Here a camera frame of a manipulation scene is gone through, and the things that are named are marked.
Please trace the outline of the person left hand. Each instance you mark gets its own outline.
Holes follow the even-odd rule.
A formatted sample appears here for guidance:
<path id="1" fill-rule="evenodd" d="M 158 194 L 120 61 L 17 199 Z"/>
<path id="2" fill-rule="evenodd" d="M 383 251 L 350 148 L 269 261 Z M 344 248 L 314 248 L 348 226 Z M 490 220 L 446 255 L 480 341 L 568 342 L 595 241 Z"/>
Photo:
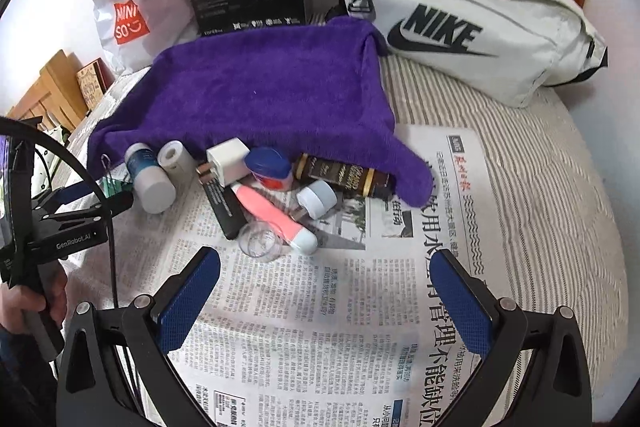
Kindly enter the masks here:
<path id="1" fill-rule="evenodd" d="M 60 329 L 67 313 L 67 275 L 62 265 L 54 264 L 51 284 L 50 315 Z M 9 288 L 1 284 L 1 326 L 13 335 L 27 335 L 29 328 L 24 319 L 25 312 L 41 312 L 46 309 L 46 299 L 22 285 Z"/>

